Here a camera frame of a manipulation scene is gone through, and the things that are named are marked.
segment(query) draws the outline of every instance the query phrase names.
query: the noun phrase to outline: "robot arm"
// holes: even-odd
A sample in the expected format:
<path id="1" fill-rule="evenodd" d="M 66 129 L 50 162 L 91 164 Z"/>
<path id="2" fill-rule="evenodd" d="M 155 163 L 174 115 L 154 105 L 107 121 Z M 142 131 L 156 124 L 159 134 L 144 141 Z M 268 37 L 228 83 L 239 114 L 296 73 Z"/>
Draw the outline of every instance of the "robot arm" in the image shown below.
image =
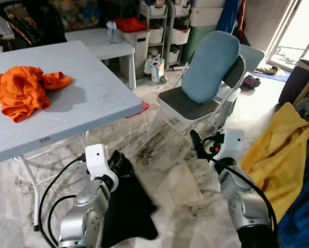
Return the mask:
<path id="1" fill-rule="evenodd" d="M 236 164 L 243 149 L 244 132 L 230 129 L 225 134 L 217 133 L 204 141 L 213 141 L 211 154 L 204 149 L 204 142 L 192 130 L 190 132 L 198 158 L 207 159 L 219 175 L 221 192 L 227 202 L 229 214 L 238 232 L 242 248 L 279 247 L 277 237 L 271 229 L 269 211 L 264 199 L 255 191 L 255 184 L 245 171 Z M 226 165 L 253 184 L 221 166 Z"/>
<path id="2" fill-rule="evenodd" d="M 108 209 L 110 192 L 119 184 L 118 176 L 108 165 L 108 158 L 106 146 L 86 147 L 90 181 L 77 194 L 74 206 L 61 222 L 59 248 L 90 248 L 100 242 L 101 223 Z"/>

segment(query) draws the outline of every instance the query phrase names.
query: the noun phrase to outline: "blue cloth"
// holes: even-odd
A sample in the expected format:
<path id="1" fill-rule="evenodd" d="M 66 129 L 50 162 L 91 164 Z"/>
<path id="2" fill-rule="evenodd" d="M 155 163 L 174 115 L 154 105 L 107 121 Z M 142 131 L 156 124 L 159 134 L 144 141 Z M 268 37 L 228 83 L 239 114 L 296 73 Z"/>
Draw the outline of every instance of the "blue cloth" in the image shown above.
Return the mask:
<path id="1" fill-rule="evenodd" d="M 239 50 L 239 41 L 233 35 L 214 31 L 205 36 L 183 76 L 184 93 L 197 103 L 212 100 L 224 75 L 236 61 Z"/>
<path id="2" fill-rule="evenodd" d="M 300 195 L 279 222 L 282 248 L 309 248 L 309 156 Z"/>
<path id="3" fill-rule="evenodd" d="M 216 30 L 232 33 L 241 0 L 226 0 Z"/>

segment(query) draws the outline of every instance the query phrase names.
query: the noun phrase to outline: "water bottle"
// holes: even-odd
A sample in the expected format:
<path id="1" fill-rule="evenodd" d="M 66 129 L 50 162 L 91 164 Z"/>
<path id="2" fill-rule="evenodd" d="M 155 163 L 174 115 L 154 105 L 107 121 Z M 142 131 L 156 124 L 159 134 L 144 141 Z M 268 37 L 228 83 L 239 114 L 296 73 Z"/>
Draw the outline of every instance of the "water bottle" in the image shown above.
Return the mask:
<path id="1" fill-rule="evenodd" d="M 106 23 L 109 43 L 118 43 L 121 41 L 119 31 L 115 22 L 108 21 Z"/>

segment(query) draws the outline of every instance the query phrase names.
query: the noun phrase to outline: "orange shirt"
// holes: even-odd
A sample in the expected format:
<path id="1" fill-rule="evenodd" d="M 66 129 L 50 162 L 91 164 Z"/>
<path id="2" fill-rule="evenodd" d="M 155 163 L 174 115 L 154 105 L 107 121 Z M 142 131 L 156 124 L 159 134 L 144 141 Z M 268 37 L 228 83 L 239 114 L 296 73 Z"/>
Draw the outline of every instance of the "orange shirt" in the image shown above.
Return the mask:
<path id="1" fill-rule="evenodd" d="M 50 102 L 45 90 L 60 89 L 72 82 L 61 72 L 43 75 L 41 68 L 15 66 L 0 74 L 2 113 L 14 122 L 30 116 L 35 109 L 47 109 Z"/>

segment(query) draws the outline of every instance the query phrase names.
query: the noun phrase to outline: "light blue pillow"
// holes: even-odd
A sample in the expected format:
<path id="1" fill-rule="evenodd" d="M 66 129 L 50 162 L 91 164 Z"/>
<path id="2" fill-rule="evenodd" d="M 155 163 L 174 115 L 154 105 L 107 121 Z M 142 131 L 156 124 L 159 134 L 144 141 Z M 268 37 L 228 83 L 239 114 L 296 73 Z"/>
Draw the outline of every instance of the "light blue pillow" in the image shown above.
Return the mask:
<path id="1" fill-rule="evenodd" d="M 212 100 L 239 50 L 239 41 L 231 34 L 214 31 L 205 36 L 183 76 L 184 93 L 197 103 Z"/>

